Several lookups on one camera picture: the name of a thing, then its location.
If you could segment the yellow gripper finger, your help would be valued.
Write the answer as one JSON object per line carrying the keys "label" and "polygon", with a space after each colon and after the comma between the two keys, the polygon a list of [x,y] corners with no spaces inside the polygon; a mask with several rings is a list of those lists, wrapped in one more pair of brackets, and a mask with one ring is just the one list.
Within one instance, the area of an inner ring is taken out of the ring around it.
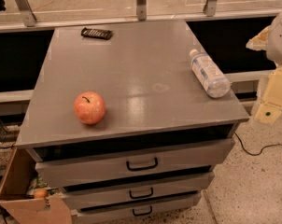
{"label": "yellow gripper finger", "polygon": [[273,124],[282,115],[282,66],[263,75],[258,86],[258,107],[255,120]]}
{"label": "yellow gripper finger", "polygon": [[257,35],[248,40],[246,48],[256,51],[266,50],[268,34],[269,27],[265,27]]}

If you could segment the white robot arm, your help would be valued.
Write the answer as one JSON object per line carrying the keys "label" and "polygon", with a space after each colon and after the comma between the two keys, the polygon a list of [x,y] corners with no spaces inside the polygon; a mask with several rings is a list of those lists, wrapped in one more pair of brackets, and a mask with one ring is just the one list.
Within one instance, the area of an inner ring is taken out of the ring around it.
{"label": "white robot arm", "polygon": [[274,72],[268,76],[261,103],[255,114],[255,120],[273,124],[282,115],[282,11],[269,26],[248,40],[246,48],[265,50],[267,59],[276,65]]}

